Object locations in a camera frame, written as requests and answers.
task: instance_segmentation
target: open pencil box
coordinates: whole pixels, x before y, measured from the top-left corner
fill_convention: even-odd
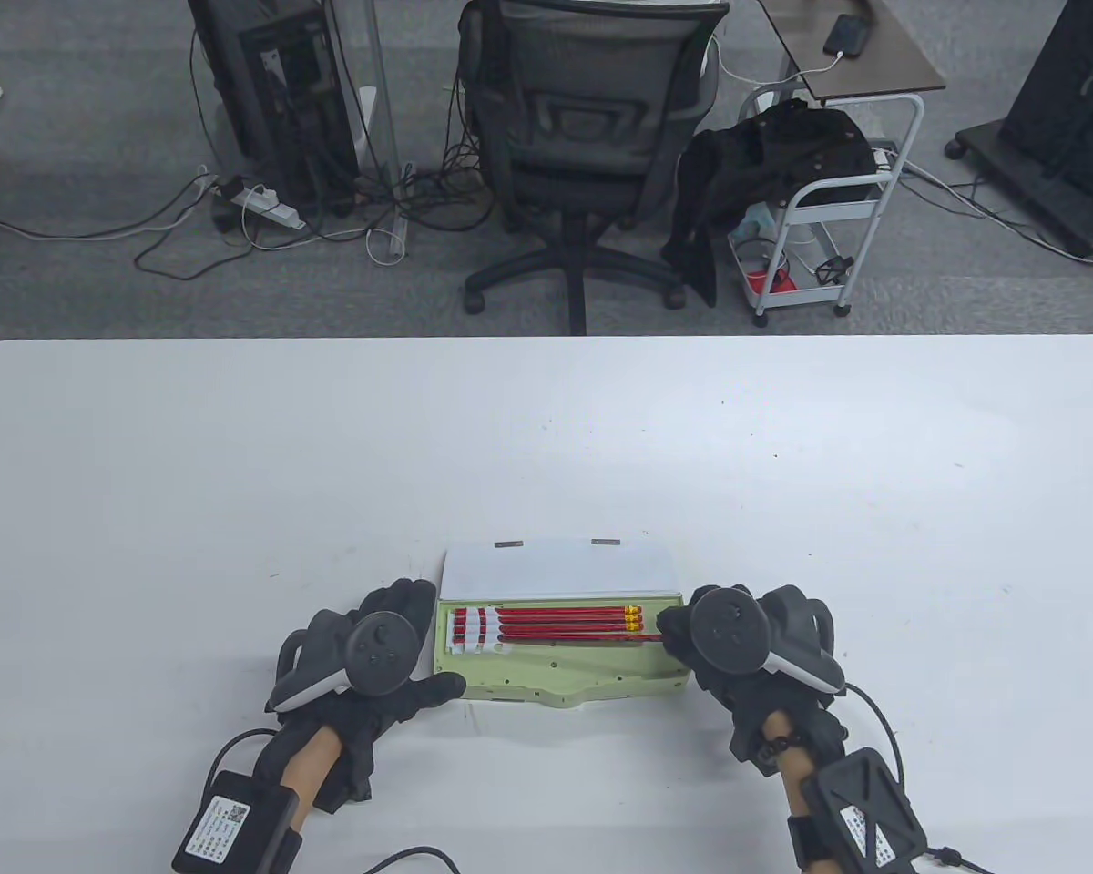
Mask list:
[[[656,615],[683,603],[668,550],[651,541],[450,546],[434,670],[462,675],[467,698],[552,708],[677,692],[687,670],[653,637]]]

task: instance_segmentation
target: metal cart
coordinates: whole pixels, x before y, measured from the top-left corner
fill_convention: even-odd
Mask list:
[[[783,67],[783,79],[797,75],[790,59],[785,59]],[[745,97],[745,103],[741,104],[740,119],[755,116],[757,113],[757,99],[762,95],[772,93],[774,103],[792,96],[797,91],[806,91],[806,84],[801,79],[792,79],[790,82],[780,84],[763,84]],[[785,252],[785,241],[789,236],[789,231],[794,225],[809,225],[813,232],[813,237],[822,246],[827,261],[831,265],[825,281],[812,275],[811,279],[818,284],[810,287],[794,288],[788,292],[773,291],[776,270],[764,271],[762,287],[754,287],[744,270],[739,270],[741,274],[742,288],[745,291],[745,299],[753,308],[753,324],[764,328],[768,323],[767,309],[778,307],[795,307],[797,304],[833,304],[835,316],[850,315],[850,295],[854,294],[855,283],[858,282],[862,270],[862,262],[867,259],[867,251],[871,249],[871,241],[874,233],[879,228],[879,222],[883,218],[883,212],[888,208],[888,201],[895,190],[895,184],[900,181],[900,174],[904,169],[907,156],[910,153],[915,137],[918,134],[922,121],[925,105],[919,95],[913,93],[901,93],[901,95],[869,95],[849,96],[849,98],[835,98],[825,101],[826,108],[842,107],[854,104],[889,103],[892,101],[906,101],[912,104],[913,114],[907,128],[907,133],[897,151],[881,151],[884,163],[880,163],[879,170],[861,176],[842,176],[831,179],[818,179],[816,182],[809,182],[794,194],[787,203],[767,204],[768,211],[773,213],[777,224],[776,240],[768,258],[771,265],[780,262]],[[870,193],[865,199],[842,201],[842,203],[814,204],[814,206],[803,206],[801,201],[808,199],[810,194],[824,189],[838,189],[850,187],[870,186]],[[847,222],[851,220],[867,221],[862,238],[858,244],[858,250],[854,259],[843,259],[838,251],[838,246],[834,244],[827,222]]]

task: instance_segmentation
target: green tray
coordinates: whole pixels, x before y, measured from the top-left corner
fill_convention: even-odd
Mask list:
[[[434,670],[456,671],[467,678],[465,697],[503,702],[538,702],[551,708],[637,695],[677,692],[687,669],[659,643],[572,645],[517,643],[509,652],[446,650],[446,623],[460,607],[643,607],[645,631],[656,633],[656,615],[684,603],[679,594],[660,598],[545,601],[440,601],[434,634]]]

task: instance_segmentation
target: gray carpet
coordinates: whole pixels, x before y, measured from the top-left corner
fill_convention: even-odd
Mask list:
[[[773,76],[775,38],[754,2],[734,0],[721,36],[726,62]],[[1062,0],[895,0],[893,7],[949,88],[928,101],[914,158],[949,180],[971,178],[942,157],[964,126],[1002,116]],[[437,162],[446,85],[456,61],[457,0],[379,0],[401,151]],[[0,216],[50,233],[129,222],[168,199],[210,160],[189,92],[191,17],[178,0],[0,0]],[[363,37],[350,34],[350,43]],[[205,68],[208,111],[215,99]],[[708,123],[733,119],[742,86],[722,82]],[[892,133],[895,117],[869,117]],[[1000,204],[996,194],[991,203]],[[654,255],[665,220],[610,245]],[[13,336],[425,336],[550,334],[565,329],[559,279],[506,286],[479,317],[462,312],[465,275],[529,237],[496,222],[467,236],[421,228],[398,267],[374,265],[364,246],[317,244],[257,253],[181,284],[143,275],[130,258],[143,238],[34,244],[0,232],[0,339]],[[233,255],[208,215],[193,215],[155,258],[169,271]],[[690,295],[669,312],[654,292],[588,283],[592,333],[750,333],[737,282],[721,304]],[[893,199],[854,314],[774,312],[768,332],[1093,332],[1093,268],[1045,253],[984,221],[945,215],[905,191]]]

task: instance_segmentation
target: computer tower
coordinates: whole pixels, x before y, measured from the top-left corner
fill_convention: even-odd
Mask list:
[[[188,2],[249,182],[302,212],[346,209],[359,164],[322,4]]]
[[[1000,137],[1093,197],[1093,0],[1068,0]]]

